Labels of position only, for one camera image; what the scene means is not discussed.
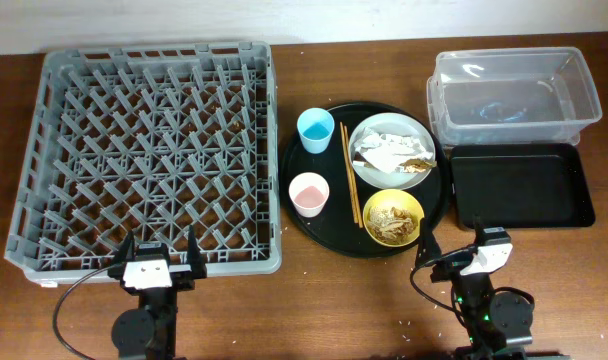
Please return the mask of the black rectangular tray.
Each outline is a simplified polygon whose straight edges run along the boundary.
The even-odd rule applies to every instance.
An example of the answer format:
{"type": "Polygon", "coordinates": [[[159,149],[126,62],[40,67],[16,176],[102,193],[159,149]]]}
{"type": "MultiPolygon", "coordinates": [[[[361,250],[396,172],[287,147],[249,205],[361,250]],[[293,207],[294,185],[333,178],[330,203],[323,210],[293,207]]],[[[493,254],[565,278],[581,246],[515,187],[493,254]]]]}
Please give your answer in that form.
{"type": "Polygon", "coordinates": [[[451,151],[459,224],[581,228],[596,215],[577,149],[566,143],[468,145],[451,151]]]}

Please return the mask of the rice and peanut shell scraps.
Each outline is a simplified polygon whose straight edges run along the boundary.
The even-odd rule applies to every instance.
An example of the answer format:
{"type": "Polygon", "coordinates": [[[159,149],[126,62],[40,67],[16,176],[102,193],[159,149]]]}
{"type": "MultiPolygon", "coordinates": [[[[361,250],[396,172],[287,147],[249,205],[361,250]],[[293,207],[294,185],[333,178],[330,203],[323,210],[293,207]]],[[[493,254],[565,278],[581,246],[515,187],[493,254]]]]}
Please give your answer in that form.
{"type": "Polygon", "coordinates": [[[408,243],[417,227],[417,218],[406,209],[372,207],[368,214],[367,228],[376,240],[387,246],[408,243]]]}

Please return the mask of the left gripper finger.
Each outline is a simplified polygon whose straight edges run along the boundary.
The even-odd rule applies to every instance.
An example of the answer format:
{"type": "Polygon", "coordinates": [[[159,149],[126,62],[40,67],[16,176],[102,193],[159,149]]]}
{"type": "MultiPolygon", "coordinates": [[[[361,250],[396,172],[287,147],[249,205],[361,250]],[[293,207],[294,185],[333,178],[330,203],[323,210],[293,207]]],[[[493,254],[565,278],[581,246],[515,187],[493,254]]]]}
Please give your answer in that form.
{"type": "Polygon", "coordinates": [[[188,229],[188,250],[186,260],[190,266],[192,277],[194,279],[204,279],[207,277],[206,264],[204,259],[201,257],[201,252],[198,247],[193,226],[190,226],[188,229]]]}
{"type": "Polygon", "coordinates": [[[113,273],[122,273],[124,271],[125,265],[134,259],[135,252],[135,242],[134,242],[134,234],[132,231],[129,231],[120,244],[116,255],[112,260],[112,272],[113,273]]]}

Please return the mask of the round black serving tray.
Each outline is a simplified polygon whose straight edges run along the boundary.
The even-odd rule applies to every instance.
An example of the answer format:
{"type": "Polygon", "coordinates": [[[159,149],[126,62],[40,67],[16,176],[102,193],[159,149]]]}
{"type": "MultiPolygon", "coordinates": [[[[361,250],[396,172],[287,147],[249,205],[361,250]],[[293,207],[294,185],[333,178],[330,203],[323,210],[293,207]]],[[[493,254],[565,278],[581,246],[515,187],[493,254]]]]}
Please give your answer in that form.
{"type": "MultiPolygon", "coordinates": [[[[330,250],[356,258],[378,258],[402,253],[416,245],[415,242],[402,247],[380,245],[366,229],[354,223],[338,131],[332,135],[330,144],[321,154],[307,152],[299,135],[294,134],[279,161],[279,181],[280,196],[293,223],[312,240],[330,250]],[[301,216],[288,194],[291,181],[305,172],[321,175],[330,186],[328,201],[320,214],[313,218],[301,216]]],[[[443,150],[437,151],[437,167],[419,185],[410,188],[408,193],[421,204],[427,225],[435,228],[446,214],[452,194],[450,169],[443,150]]]]}

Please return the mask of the brown snack wrapper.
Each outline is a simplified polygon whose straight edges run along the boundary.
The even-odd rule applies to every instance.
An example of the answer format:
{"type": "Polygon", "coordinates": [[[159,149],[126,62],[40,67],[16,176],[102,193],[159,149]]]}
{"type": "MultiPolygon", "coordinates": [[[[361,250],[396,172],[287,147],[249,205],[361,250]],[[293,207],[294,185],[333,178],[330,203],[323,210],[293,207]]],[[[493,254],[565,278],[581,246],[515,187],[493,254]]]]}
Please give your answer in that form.
{"type": "Polygon", "coordinates": [[[435,161],[426,159],[409,159],[398,166],[398,171],[401,173],[421,173],[434,168],[437,165],[435,161]]]}

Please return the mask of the white paper napkin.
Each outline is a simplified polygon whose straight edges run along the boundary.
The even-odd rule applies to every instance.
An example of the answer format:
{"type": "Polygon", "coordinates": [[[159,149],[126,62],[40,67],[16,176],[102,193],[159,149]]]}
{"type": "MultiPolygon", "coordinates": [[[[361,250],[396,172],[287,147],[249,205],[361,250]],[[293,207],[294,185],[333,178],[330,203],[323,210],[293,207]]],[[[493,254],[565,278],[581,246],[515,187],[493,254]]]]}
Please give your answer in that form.
{"type": "Polygon", "coordinates": [[[354,149],[365,165],[386,174],[401,173],[398,166],[409,159],[435,161],[434,152],[424,146],[422,140],[419,135],[379,133],[367,127],[356,139],[354,149]]]}

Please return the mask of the grey plastic dishwasher rack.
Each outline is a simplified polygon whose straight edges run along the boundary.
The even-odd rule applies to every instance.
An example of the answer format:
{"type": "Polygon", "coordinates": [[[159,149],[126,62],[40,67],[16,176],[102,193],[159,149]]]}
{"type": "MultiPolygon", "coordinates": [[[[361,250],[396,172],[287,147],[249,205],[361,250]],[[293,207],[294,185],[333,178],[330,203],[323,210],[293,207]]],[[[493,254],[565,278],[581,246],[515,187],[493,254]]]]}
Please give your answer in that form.
{"type": "Polygon", "coordinates": [[[105,267],[127,236],[174,270],[276,272],[276,74],[264,42],[45,56],[4,257],[44,287],[105,267]]]}

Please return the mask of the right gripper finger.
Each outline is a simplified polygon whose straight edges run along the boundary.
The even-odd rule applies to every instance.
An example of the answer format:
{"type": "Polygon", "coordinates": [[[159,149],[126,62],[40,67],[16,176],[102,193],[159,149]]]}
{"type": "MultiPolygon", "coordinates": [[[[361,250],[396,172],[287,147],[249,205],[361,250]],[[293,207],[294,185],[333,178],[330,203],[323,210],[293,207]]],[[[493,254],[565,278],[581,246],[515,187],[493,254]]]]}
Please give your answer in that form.
{"type": "Polygon", "coordinates": [[[416,268],[433,264],[442,256],[440,246],[425,218],[420,220],[419,230],[420,232],[417,238],[418,248],[415,259],[416,268]]]}
{"type": "Polygon", "coordinates": [[[488,236],[485,232],[484,223],[479,215],[474,216],[474,230],[475,230],[474,245],[476,247],[484,246],[487,242],[488,236]]]}

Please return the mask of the grey round plate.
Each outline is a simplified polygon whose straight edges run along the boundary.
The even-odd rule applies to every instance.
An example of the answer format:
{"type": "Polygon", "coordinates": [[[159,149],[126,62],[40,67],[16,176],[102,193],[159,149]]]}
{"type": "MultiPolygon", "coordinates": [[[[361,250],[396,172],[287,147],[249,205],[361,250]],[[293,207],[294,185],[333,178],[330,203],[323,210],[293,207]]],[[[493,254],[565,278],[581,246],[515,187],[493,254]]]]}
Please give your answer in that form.
{"type": "Polygon", "coordinates": [[[356,174],[379,189],[412,188],[437,166],[437,149],[428,130],[399,113],[361,121],[351,131],[348,148],[356,174]]]}

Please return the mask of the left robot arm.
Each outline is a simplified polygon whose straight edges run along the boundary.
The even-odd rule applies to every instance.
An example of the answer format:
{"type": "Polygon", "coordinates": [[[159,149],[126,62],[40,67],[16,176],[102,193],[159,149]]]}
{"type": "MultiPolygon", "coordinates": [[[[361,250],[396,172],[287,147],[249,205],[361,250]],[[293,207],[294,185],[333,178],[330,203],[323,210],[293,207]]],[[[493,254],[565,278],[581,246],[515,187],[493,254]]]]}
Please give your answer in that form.
{"type": "Polygon", "coordinates": [[[177,295],[195,288],[207,277],[206,264],[193,230],[188,231],[187,263],[172,270],[168,246],[153,242],[138,246],[129,233],[112,261],[108,276],[138,298],[138,307],[114,322],[111,339],[120,359],[173,359],[175,357],[177,295]]]}

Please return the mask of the light blue plastic cup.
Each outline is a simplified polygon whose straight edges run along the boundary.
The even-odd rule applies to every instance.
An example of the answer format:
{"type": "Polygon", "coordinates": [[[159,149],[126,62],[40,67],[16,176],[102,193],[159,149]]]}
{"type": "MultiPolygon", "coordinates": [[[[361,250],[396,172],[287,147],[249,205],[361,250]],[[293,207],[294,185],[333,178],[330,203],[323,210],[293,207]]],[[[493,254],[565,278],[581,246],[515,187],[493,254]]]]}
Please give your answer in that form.
{"type": "Polygon", "coordinates": [[[296,127],[304,149],[311,154],[320,154],[330,143],[335,120],[325,109],[309,108],[300,114],[296,127]]]}

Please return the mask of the clear plastic bin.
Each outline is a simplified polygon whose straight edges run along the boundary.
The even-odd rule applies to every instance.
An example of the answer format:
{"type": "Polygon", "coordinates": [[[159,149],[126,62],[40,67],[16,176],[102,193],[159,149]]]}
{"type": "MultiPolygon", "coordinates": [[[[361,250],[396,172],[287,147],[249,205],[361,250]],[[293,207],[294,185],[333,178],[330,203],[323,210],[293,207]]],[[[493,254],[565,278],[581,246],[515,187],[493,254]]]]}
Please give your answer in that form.
{"type": "Polygon", "coordinates": [[[575,47],[445,51],[427,80],[430,128],[445,147],[568,143],[603,111],[575,47]]]}

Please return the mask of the wooden chopstick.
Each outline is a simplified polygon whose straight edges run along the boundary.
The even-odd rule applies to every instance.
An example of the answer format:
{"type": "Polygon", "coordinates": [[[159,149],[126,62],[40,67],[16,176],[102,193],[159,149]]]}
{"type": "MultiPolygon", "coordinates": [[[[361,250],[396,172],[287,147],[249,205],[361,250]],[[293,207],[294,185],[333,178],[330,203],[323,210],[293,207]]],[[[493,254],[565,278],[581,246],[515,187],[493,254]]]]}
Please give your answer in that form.
{"type": "Polygon", "coordinates": [[[348,154],[348,148],[347,148],[347,138],[346,138],[346,133],[345,133],[345,128],[344,128],[343,123],[340,122],[339,125],[340,125],[340,139],[342,142],[342,151],[343,151],[345,170],[346,170],[347,181],[348,181],[349,198],[350,198],[350,202],[351,202],[353,221],[355,224],[359,225],[359,213],[358,213],[359,211],[357,210],[357,207],[355,204],[355,198],[354,198],[352,170],[351,170],[349,156],[348,156],[349,154],[348,154]]]}
{"type": "Polygon", "coordinates": [[[350,147],[349,147],[349,137],[348,137],[348,130],[347,127],[344,125],[345,128],[345,133],[346,133],[346,138],[347,138],[347,148],[348,148],[348,156],[349,156],[349,162],[350,162],[350,166],[351,166],[351,170],[352,170],[352,181],[353,181],[353,189],[354,189],[354,198],[355,198],[355,204],[357,207],[357,210],[359,211],[359,225],[358,227],[360,229],[362,229],[364,227],[363,224],[363,219],[362,219],[362,214],[361,214],[361,208],[360,208],[360,203],[359,203],[359,196],[358,196],[358,192],[357,192],[357,184],[356,184],[356,180],[355,180],[355,173],[352,167],[352,162],[351,162],[351,157],[350,157],[350,147]]]}

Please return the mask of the yellow bowl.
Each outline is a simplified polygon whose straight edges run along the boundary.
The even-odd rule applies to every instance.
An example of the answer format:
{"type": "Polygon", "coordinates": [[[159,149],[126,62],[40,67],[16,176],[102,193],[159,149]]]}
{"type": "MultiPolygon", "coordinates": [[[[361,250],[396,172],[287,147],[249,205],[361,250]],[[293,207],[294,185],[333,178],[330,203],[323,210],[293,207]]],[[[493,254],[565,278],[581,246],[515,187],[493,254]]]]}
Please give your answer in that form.
{"type": "Polygon", "coordinates": [[[390,248],[410,245],[420,235],[420,222],[425,217],[420,202],[410,193],[385,189],[372,195],[362,210],[369,236],[390,248]]]}

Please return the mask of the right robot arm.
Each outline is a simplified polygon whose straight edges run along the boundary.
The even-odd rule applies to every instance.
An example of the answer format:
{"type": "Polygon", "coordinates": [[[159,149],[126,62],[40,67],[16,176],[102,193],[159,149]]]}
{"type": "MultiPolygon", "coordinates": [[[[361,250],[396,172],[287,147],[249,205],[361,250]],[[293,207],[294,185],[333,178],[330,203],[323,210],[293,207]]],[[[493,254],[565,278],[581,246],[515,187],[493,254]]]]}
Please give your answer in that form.
{"type": "Polygon", "coordinates": [[[432,230],[419,221],[415,267],[409,280],[413,289],[434,306],[452,312],[468,334],[470,344],[455,349],[456,359],[564,359],[560,353],[529,353],[535,299],[514,287],[494,287],[490,275],[506,265],[513,250],[502,227],[474,225],[474,241],[443,253],[432,230]],[[443,303],[423,291],[415,281],[422,269],[431,270],[433,283],[451,284],[450,302],[443,303]]]}

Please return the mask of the pink plastic cup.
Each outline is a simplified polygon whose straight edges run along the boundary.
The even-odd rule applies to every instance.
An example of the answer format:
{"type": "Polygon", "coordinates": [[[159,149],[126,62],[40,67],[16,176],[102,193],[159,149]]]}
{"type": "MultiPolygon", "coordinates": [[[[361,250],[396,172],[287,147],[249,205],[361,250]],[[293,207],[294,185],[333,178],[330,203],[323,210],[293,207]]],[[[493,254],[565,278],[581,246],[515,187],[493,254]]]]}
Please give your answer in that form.
{"type": "Polygon", "coordinates": [[[330,187],[321,175],[304,172],[291,180],[288,195],[299,215],[313,218],[325,206],[330,196],[330,187]]]}

